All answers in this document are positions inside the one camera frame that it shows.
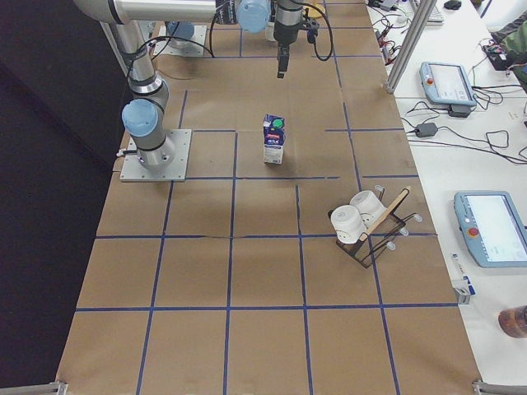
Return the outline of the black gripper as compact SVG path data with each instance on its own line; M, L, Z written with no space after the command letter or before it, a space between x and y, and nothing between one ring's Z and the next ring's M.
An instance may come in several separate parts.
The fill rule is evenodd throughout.
M297 40L297 5L278 0L275 12L274 39L277 46L277 78L283 79L288 69L288 46Z

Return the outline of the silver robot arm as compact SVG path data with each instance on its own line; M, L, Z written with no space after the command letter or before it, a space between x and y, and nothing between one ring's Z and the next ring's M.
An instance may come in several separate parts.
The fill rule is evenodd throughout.
M162 127L170 90L153 66L140 21L219 21L259 32L273 20L278 77L287 71L289 48L303 27L299 1L78 1L76 5L101 23L123 64L133 100L124 106L122 120L135 143L138 167L147 171L165 170L178 159L187 160L189 152Z

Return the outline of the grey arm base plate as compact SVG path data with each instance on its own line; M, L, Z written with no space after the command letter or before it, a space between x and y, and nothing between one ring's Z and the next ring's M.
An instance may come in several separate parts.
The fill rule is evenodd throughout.
M130 138L119 179L123 182L184 182L191 147L191 129L165 130L164 144L155 151L141 151Z

